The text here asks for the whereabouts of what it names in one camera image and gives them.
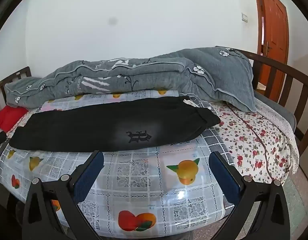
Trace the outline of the red pillow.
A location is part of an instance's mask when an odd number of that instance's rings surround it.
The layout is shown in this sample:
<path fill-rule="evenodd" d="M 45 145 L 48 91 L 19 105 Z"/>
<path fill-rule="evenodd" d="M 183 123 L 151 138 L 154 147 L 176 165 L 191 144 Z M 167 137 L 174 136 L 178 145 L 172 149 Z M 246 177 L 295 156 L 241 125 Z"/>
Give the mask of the red pillow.
<path fill-rule="evenodd" d="M 9 132 L 13 126 L 28 112 L 24 107 L 5 106 L 0 111 L 0 129 Z"/>

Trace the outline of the red floral bed sheet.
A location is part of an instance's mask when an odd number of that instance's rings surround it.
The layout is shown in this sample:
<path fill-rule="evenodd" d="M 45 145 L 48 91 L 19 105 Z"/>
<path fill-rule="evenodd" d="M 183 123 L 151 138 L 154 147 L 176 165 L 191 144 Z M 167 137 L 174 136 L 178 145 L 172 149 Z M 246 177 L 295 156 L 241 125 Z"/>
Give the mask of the red floral bed sheet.
<path fill-rule="evenodd" d="M 219 135 L 241 175 L 261 183 L 285 183 L 297 172 L 300 154 L 283 116 L 261 100 L 256 100 L 255 112 L 242 112 L 226 102 L 211 105 L 221 120 Z"/>

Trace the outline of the grey mattress pad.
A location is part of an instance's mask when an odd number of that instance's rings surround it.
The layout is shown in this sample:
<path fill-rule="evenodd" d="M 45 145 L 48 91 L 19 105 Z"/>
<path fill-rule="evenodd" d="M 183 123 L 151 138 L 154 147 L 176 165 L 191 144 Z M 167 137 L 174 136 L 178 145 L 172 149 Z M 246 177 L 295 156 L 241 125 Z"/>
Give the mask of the grey mattress pad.
<path fill-rule="evenodd" d="M 257 92 L 256 90 L 254 91 L 254 95 L 255 95 L 255 98 L 257 98 L 261 102 L 265 103 L 270 108 L 272 108 L 274 111 L 276 111 L 278 114 L 280 114 L 283 118 L 285 118 L 285 120 L 287 120 L 287 122 L 289 122 L 293 132 L 295 131 L 297 124 L 296 124 L 296 118 L 293 115 L 293 113 L 291 113 L 286 108 L 279 105 L 278 103 L 276 103 L 276 102 L 270 100 L 269 98 L 265 97 L 264 95 Z"/>

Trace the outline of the grey quilted duvet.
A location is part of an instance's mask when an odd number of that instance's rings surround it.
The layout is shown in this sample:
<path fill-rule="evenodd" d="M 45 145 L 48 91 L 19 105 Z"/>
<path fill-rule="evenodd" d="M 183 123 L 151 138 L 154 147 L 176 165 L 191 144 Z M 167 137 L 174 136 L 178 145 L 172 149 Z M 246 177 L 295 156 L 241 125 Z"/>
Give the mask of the grey quilted duvet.
<path fill-rule="evenodd" d="M 27 77 L 5 86 L 9 106 L 37 108 L 44 102 L 82 94 L 175 90 L 205 101 L 225 101 L 255 112 L 253 69 L 232 48 L 182 49 L 147 59 L 78 60 L 49 75 Z"/>

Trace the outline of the orange wooden door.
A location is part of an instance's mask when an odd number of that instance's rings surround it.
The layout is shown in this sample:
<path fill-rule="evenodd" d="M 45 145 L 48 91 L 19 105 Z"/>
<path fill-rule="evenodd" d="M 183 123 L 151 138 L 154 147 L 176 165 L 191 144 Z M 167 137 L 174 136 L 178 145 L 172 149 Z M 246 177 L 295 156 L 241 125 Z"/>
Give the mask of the orange wooden door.
<path fill-rule="evenodd" d="M 257 53 L 287 63 L 289 27 L 285 5 L 280 0 L 256 0 L 258 16 Z"/>

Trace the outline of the white wall switch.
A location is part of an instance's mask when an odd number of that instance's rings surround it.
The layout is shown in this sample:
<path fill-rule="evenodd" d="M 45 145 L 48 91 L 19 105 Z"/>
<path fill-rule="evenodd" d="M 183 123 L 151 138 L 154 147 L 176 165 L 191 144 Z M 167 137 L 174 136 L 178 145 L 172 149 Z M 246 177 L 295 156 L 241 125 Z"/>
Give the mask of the white wall switch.
<path fill-rule="evenodd" d="M 242 21 L 244 21 L 244 22 L 248 22 L 248 17 L 247 17 L 247 15 L 245 15 L 245 14 L 243 14 L 242 13 Z"/>

